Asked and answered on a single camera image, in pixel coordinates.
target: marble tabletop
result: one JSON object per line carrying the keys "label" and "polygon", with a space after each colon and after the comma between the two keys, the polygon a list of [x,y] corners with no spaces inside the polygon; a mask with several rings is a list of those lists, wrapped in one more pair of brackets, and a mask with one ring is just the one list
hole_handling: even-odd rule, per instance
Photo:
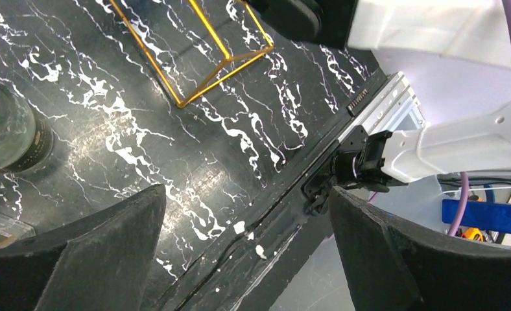
{"label": "marble tabletop", "polygon": [[[220,60],[188,1],[120,3],[181,94]],[[235,54],[262,46],[240,4],[200,4]],[[257,199],[300,174],[378,68],[369,52],[293,43],[264,28],[276,46],[270,54],[178,109],[107,1],[0,1],[0,81],[56,137],[35,172],[0,174],[0,213],[40,234],[164,184],[151,274],[161,288],[179,281],[223,232],[249,224],[244,211],[263,214],[268,206]],[[159,290],[147,290],[147,305]]]}

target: gold wire frame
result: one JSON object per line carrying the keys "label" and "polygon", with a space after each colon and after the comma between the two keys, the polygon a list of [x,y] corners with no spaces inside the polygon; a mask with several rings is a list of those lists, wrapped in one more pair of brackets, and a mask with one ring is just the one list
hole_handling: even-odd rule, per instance
{"label": "gold wire frame", "polygon": [[[246,11],[250,15],[250,17],[252,17],[252,19],[254,20],[255,25],[258,27],[261,35],[263,36],[263,38],[265,39],[265,41],[267,42],[268,45],[266,47],[263,47],[260,50],[257,50],[257,51],[252,51],[252,52],[248,52],[245,54],[233,56],[232,52],[229,52],[229,50],[227,50],[227,48],[225,48],[225,45],[223,44],[223,42],[221,41],[221,39],[215,32],[211,23],[208,21],[208,19],[204,15],[202,9],[200,8],[200,6],[196,2],[196,0],[189,0],[189,3],[193,7],[193,10],[195,11],[196,15],[198,16],[198,18],[200,18],[201,22],[204,24],[204,26],[208,30],[210,36],[213,38],[213,41],[215,41],[215,43],[217,44],[217,47],[219,48],[221,53],[223,53],[223,59],[221,60],[221,62],[219,62],[217,67],[214,68],[214,70],[212,70],[212,72],[198,86],[195,87],[195,90],[189,96],[181,99],[179,97],[179,95],[176,93],[176,91],[173,89],[173,87],[171,86],[168,79],[162,73],[162,70],[160,69],[159,65],[156,63],[156,61],[154,60],[152,55],[150,54],[149,50],[147,49],[147,46],[143,43],[143,40],[141,40],[141,38],[137,35],[137,32],[135,32],[135,30],[131,26],[129,20],[124,15],[124,13],[120,9],[120,7],[116,4],[115,0],[109,0],[109,1],[112,4],[112,6],[114,7],[114,10],[118,13],[118,15],[120,15],[120,18],[122,19],[122,21],[128,27],[128,30],[130,31],[130,33],[133,35],[133,37],[137,41],[137,44],[139,44],[139,46],[141,47],[141,49],[143,50],[143,52],[149,59],[150,64],[153,66],[154,70],[156,70],[156,73],[158,73],[158,76],[161,78],[162,82],[166,85],[167,89],[169,90],[169,92],[171,93],[173,98],[175,99],[176,104],[179,108],[185,108],[192,101],[194,101],[198,97],[206,94],[210,89],[213,89],[215,86],[219,85],[221,82],[227,80],[228,78],[230,78],[234,74],[238,73],[242,69],[248,67],[251,63],[260,59],[260,57],[262,57],[263,55],[265,55],[266,53],[270,52],[273,49],[273,43],[267,36],[267,33],[263,30],[263,27],[261,26],[261,24],[257,20],[256,16],[252,12],[252,9],[246,2],[244,2],[242,0],[237,0],[238,2],[241,2],[244,5],[244,7],[246,8]],[[208,86],[210,81],[212,79],[214,79],[215,76],[217,76],[217,74],[221,71],[221,69],[223,69],[223,67],[225,67],[227,64],[232,63],[232,62],[237,62],[239,60],[246,60],[246,59],[249,59],[249,60]]]}

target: gold wire basket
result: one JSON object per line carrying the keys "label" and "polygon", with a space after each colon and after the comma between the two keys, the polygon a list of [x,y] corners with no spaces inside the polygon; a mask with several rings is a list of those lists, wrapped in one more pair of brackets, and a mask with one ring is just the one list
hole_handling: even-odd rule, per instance
{"label": "gold wire basket", "polygon": [[[198,97],[206,94],[209,90],[213,89],[215,86],[219,85],[221,82],[227,80],[234,74],[238,73],[242,69],[248,67],[251,63],[255,62],[256,60],[260,59],[263,55],[270,52],[273,49],[273,43],[269,39],[267,33],[263,30],[263,27],[257,20],[256,16],[252,12],[252,9],[250,6],[245,3],[244,1],[238,0],[241,2],[244,7],[246,8],[246,11],[250,15],[250,17],[254,20],[255,25],[259,29],[261,35],[267,42],[267,46],[263,47],[260,50],[257,51],[251,51],[248,53],[240,54],[234,56],[232,52],[230,52],[227,48],[225,48],[225,45],[223,44],[222,40],[219,38],[217,33],[215,32],[215,29],[211,25],[211,23],[208,21],[207,17],[204,15],[202,9],[200,8],[200,5],[196,2],[196,0],[189,0],[190,5],[193,7],[193,10],[195,11],[196,15],[200,18],[201,22],[204,24],[206,29],[208,30],[210,36],[213,38],[213,41],[217,44],[217,47],[223,54],[223,59],[219,62],[216,68],[210,72],[210,74],[198,85],[195,87],[195,90],[187,97],[181,99],[177,92],[174,90],[174,88],[171,86],[170,82],[166,78],[166,76],[162,73],[162,70],[160,69],[160,66],[156,63],[152,55],[150,54],[149,50],[147,49],[147,46],[143,43],[143,40],[137,35],[134,28],[131,26],[128,18],[124,15],[120,7],[116,4],[115,0],[109,0],[112,6],[114,7],[114,10],[118,13],[122,21],[126,24],[128,27],[128,30],[133,35],[147,58],[149,59],[150,64],[153,66],[154,70],[158,73],[158,76],[162,80],[162,82],[166,85],[167,89],[173,96],[173,98],[176,101],[176,104],[179,108],[185,108],[188,104],[190,104],[192,101],[197,99]],[[245,63],[240,65],[239,67],[233,69],[231,72],[227,73],[222,78],[218,79],[217,81],[211,83],[211,81],[219,74],[219,72],[227,66],[229,63],[238,62],[242,60],[247,60]]]}

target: yellow object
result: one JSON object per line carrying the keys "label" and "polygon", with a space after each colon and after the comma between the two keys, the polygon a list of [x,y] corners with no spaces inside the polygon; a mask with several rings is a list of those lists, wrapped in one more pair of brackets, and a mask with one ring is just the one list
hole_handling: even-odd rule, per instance
{"label": "yellow object", "polygon": [[477,228],[469,228],[462,234],[462,238],[468,238],[470,240],[483,241],[482,233]]}
{"label": "yellow object", "polygon": [[[124,23],[128,27],[128,30],[131,32],[131,34],[133,35],[133,37],[135,38],[135,40],[137,41],[137,43],[139,44],[139,46],[141,47],[141,49],[143,50],[145,55],[147,55],[147,58],[149,59],[150,64],[153,66],[154,70],[156,70],[156,73],[158,73],[158,76],[160,77],[162,82],[166,85],[167,89],[169,90],[169,92],[171,93],[173,98],[175,99],[177,106],[179,108],[185,108],[192,101],[194,101],[198,97],[202,96],[203,94],[208,92],[210,89],[213,89],[215,86],[219,85],[221,82],[225,81],[229,77],[233,76],[235,73],[238,73],[240,70],[244,69],[245,67],[248,67],[251,63],[260,59],[260,57],[262,57],[263,55],[265,55],[266,53],[270,52],[273,49],[273,43],[269,40],[267,34],[265,33],[265,31],[263,30],[263,27],[261,26],[261,24],[257,20],[256,16],[252,12],[252,9],[250,8],[250,6],[248,6],[248,4],[245,3],[244,1],[239,0],[246,7],[246,11],[250,15],[250,17],[254,20],[255,25],[258,27],[258,29],[261,32],[261,34],[263,35],[265,41],[268,43],[268,46],[266,46],[260,50],[257,50],[257,51],[252,51],[252,52],[248,52],[245,54],[232,56],[232,53],[229,52],[227,50],[227,48],[225,48],[225,45],[223,44],[223,42],[221,41],[221,39],[219,38],[219,36],[215,32],[215,30],[213,29],[213,26],[208,21],[208,19],[206,18],[206,16],[202,12],[202,10],[200,9],[200,6],[196,2],[196,0],[189,0],[189,3],[193,7],[193,10],[195,11],[196,15],[200,18],[201,22],[204,24],[204,26],[208,30],[210,36],[213,38],[213,41],[215,41],[215,43],[217,44],[217,47],[219,48],[221,53],[223,53],[223,59],[221,60],[221,62],[219,62],[217,67],[214,70],[212,70],[212,72],[197,87],[195,87],[195,90],[189,96],[181,99],[178,96],[178,94],[176,93],[176,91],[173,89],[171,84],[169,83],[168,79],[163,74],[162,70],[156,63],[156,60],[154,60],[154,58],[150,54],[149,50],[147,49],[147,46],[143,43],[143,40],[137,35],[137,33],[135,32],[135,29],[133,29],[133,27],[131,26],[127,17],[124,15],[124,13],[120,9],[120,7],[116,4],[115,0],[109,0],[109,1],[112,4],[112,6],[114,7],[114,10],[118,13],[118,15],[120,15],[120,18],[122,19],[122,21],[124,21]],[[242,65],[240,65],[238,68],[234,69],[230,73],[226,74],[225,76],[223,76],[222,78],[220,78],[219,80],[215,81],[214,83],[212,83],[208,86],[210,81],[212,79],[214,79],[215,76],[217,76],[217,74],[219,73],[219,71],[221,71],[221,69],[223,69],[223,67],[225,67],[228,63],[236,62],[239,60],[247,60],[247,59],[249,59],[249,60],[246,61],[245,63],[243,63]]]}

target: blue object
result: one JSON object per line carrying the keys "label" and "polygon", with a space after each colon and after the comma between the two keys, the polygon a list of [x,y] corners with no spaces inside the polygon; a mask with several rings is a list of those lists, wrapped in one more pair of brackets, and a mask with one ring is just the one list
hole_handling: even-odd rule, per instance
{"label": "blue object", "polygon": [[486,201],[488,203],[495,203],[496,197],[494,196],[494,190],[492,190],[491,185],[484,185],[482,186],[484,188],[484,195],[486,196]]}
{"label": "blue object", "polygon": [[[450,224],[458,209],[458,200],[444,199],[442,203],[442,221]],[[511,205],[469,201],[461,225],[511,233]]]}

